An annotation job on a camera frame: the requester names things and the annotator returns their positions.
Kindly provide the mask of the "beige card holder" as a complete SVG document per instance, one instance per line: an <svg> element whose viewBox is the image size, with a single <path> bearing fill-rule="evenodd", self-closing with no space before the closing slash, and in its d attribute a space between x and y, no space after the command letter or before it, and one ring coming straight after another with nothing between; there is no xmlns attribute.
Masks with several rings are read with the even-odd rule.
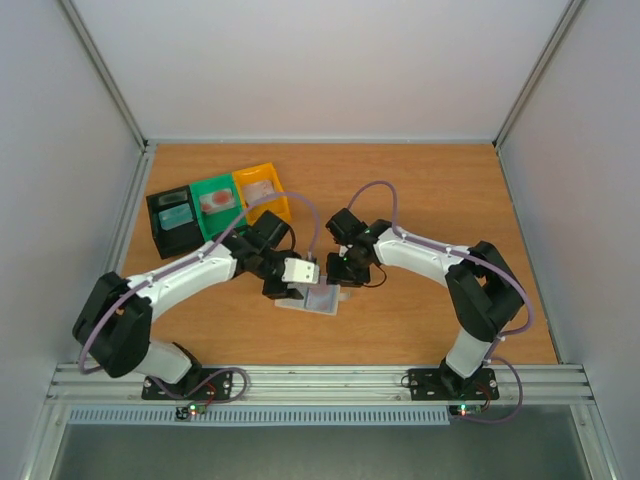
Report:
<svg viewBox="0 0 640 480"><path fill-rule="evenodd" d="M276 307L335 316L340 304L350 299L350 293L342 291L339 285L329 284L326 275L321 275L317 284L291 283L289 287L297 290L302 298L275 300Z"/></svg>

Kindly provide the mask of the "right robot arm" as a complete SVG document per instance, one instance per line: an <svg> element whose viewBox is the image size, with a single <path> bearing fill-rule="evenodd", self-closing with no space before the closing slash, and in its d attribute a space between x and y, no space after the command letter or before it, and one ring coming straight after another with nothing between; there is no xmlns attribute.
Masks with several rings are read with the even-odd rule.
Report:
<svg viewBox="0 0 640 480"><path fill-rule="evenodd" d="M334 214L326 229L340 246L338 253L327 256L329 284L368 286L372 266L396 267L448 290L460 330L438 367L436 384L451 399L475 387L481 368L510 334L506 326L521 309L533 318L531 300L491 243L442 243L383 219L368 225L347 208Z"/></svg>

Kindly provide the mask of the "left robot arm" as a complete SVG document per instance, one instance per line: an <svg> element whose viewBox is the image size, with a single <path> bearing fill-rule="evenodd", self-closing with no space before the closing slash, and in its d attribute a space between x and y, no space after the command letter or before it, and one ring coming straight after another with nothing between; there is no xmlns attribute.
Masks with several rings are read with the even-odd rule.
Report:
<svg viewBox="0 0 640 480"><path fill-rule="evenodd" d="M201 363L176 343L152 339L153 323L188 298L244 273L262 280L269 299L302 299L299 287L318 282L318 266L294 249L279 249L290 230L266 211L255 224L228 227L159 269L128 278L102 275L72 329L82 346L80 371L104 371L112 378L137 372L179 398L195 395L205 381Z"/></svg>

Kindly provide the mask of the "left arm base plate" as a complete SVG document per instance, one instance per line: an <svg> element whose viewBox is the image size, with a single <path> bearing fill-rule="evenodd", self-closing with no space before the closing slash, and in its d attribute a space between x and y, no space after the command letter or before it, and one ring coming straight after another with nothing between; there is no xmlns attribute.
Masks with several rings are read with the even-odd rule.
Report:
<svg viewBox="0 0 640 480"><path fill-rule="evenodd" d="M152 377L146 377L141 398L147 401L228 400L234 380L235 375L229 369L209 367L189 372L176 384L166 382L158 384Z"/></svg>

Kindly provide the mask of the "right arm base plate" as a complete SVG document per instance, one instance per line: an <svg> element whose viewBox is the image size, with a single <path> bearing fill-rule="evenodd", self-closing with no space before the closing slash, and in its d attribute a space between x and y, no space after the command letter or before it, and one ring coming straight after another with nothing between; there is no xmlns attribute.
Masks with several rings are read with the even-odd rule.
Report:
<svg viewBox="0 0 640 480"><path fill-rule="evenodd" d="M440 368L411 368L401 384L413 401L480 401L500 398L495 372L480 368L468 379L454 374L442 375Z"/></svg>

